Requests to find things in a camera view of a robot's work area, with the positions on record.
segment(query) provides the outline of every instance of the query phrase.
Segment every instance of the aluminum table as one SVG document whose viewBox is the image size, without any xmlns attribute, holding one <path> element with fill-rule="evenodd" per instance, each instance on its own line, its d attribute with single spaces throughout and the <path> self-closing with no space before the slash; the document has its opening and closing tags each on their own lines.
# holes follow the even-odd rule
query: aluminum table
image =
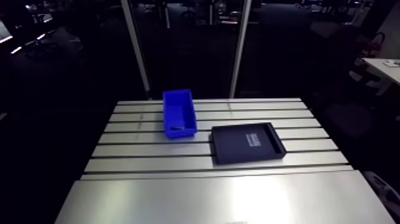
<svg viewBox="0 0 400 224">
<path fill-rule="evenodd" d="M 194 100 L 170 140 L 162 101 L 120 101 L 56 223 L 394 223 L 299 98 Z M 213 126 L 271 122 L 281 160 L 217 166 Z"/>
</svg>

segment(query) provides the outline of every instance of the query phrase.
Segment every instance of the glass wall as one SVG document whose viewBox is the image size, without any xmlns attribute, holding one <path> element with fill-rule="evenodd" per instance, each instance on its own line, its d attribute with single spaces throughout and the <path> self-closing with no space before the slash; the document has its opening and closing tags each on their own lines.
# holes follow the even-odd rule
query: glass wall
<svg viewBox="0 0 400 224">
<path fill-rule="evenodd" d="M 146 99 L 135 52 L 120 1 L 0 1 L 0 20 L 2 137 L 27 158 L 11 172 L 54 223 L 117 100 Z"/>
<path fill-rule="evenodd" d="M 194 98 L 227 98 L 242 0 L 132 1 L 151 96 L 191 89 Z"/>
<path fill-rule="evenodd" d="M 236 97 L 299 97 L 348 73 L 373 1 L 252 4 Z"/>
</svg>

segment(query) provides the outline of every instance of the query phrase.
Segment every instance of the blue storage bin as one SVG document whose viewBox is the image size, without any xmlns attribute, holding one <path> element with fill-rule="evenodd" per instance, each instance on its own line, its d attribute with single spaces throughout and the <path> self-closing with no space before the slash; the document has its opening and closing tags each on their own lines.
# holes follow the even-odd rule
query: blue storage bin
<svg viewBox="0 0 400 224">
<path fill-rule="evenodd" d="M 197 132 L 196 114 L 190 89 L 165 91 L 164 132 L 168 138 L 194 135 Z"/>
</svg>

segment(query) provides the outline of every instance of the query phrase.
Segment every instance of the office chair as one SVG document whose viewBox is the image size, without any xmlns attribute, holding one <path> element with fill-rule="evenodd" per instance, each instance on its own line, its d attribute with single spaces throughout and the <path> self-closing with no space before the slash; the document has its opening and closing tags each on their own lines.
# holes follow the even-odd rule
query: office chair
<svg viewBox="0 0 400 224">
<path fill-rule="evenodd" d="M 190 8 L 195 8 L 196 7 L 196 2 L 193 2 L 191 0 L 185 0 L 182 4 L 182 7 L 186 7 L 186 11 L 181 13 L 180 17 L 181 18 L 194 18 L 196 13 L 194 11 L 191 11 Z"/>
</svg>

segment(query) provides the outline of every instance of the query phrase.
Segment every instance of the metal surface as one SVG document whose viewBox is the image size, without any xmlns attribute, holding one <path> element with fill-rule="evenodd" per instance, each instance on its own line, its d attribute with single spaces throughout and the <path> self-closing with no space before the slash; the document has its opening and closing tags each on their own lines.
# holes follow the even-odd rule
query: metal surface
<svg viewBox="0 0 400 224">
<path fill-rule="evenodd" d="M 270 122 L 274 128 L 292 128 L 292 127 L 321 127 L 321 124 L 316 119 L 275 119 L 275 120 L 213 120 L 213 121 L 198 121 L 198 130 L 211 130 L 213 126 L 226 125 L 244 125 L 253 123 Z M 122 122 L 109 123 L 104 129 L 104 132 L 160 132 L 164 131 L 162 122 Z"/>
<path fill-rule="evenodd" d="M 154 172 L 187 170 L 264 169 L 267 167 L 315 166 L 348 161 L 340 151 L 288 153 L 279 160 L 219 166 L 212 157 L 96 158 L 89 160 L 85 172 Z"/>
<path fill-rule="evenodd" d="M 194 100 L 198 133 L 168 139 L 162 101 L 120 101 L 86 167 L 93 178 L 191 177 L 255 173 L 322 172 L 347 160 L 299 98 Z M 213 126 L 271 122 L 288 154 L 282 160 L 216 166 L 210 146 Z"/>
<path fill-rule="evenodd" d="M 395 222 L 358 171 L 77 181 L 56 224 Z"/>
<path fill-rule="evenodd" d="M 280 139 L 328 138 L 322 128 L 307 129 L 277 129 Z M 211 132 L 197 132 L 194 136 L 168 139 L 163 132 L 138 133 L 105 133 L 100 137 L 100 144 L 129 144 L 129 143 L 174 143 L 174 142 L 209 142 Z"/>
<path fill-rule="evenodd" d="M 246 29 L 249 21 L 251 0 L 243 0 L 242 18 L 240 20 L 239 37 L 237 39 L 235 63 L 233 64 L 232 79 L 229 90 L 229 98 L 235 97 L 236 84 L 238 82 L 240 63 L 242 62 L 243 45 L 246 38 Z"/>
<path fill-rule="evenodd" d="M 200 111 L 196 112 L 198 120 L 233 120 L 233 119 L 285 119 L 313 118 L 308 110 L 257 110 L 257 111 Z M 161 122 L 162 113 L 113 114 L 111 122 Z"/>
<path fill-rule="evenodd" d="M 301 102 L 300 98 L 258 98 L 258 99 L 194 99 L 195 104 L 217 102 Z M 149 101 L 118 101 L 117 105 L 163 104 L 162 100 Z"/>
<path fill-rule="evenodd" d="M 137 65 L 139 66 L 140 76 L 142 77 L 143 86 L 146 90 L 146 96 L 149 97 L 148 95 L 150 91 L 149 81 L 147 79 L 146 68 L 142 58 L 142 51 L 140 50 L 139 46 L 138 35 L 136 34 L 135 25 L 133 24 L 133 17 L 130 11 L 129 0 L 121 0 L 121 6 L 124 11 L 126 25 L 128 27 L 130 40 L 132 41 Z"/>
<path fill-rule="evenodd" d="M 196 111 L 235 111 L 235 110 L 290 110 L 307 109 L 303 102 L 271 103 L 205 103 L 195 104 Z M 150 105 L 117 105 L 114 113 L 163 112 L 162 104 Z"/>
<path fill-rule="evenodd" d="M 113 173 L 82 175 L 81 180 L 117 180 L 117 179 L 173 179 L 173 178 L 219 178 L 228 176 L 264 176 L 288 173 L 314 173 L 314 172 L 335 172 L 353 170 L 347 166 L 312 166 L 312 167 L 288 167 L 279 169 L 259 170 L 224 170 L 212 172 L 171 172 L 171 173 Z"/>
<path fill-rule="evenodd" d="M 284 140 L 287 152 L 338 150 L 331 139 Z M 211 155 L 209 143 L 98 145 L 93 157 Z"/>
</svg>

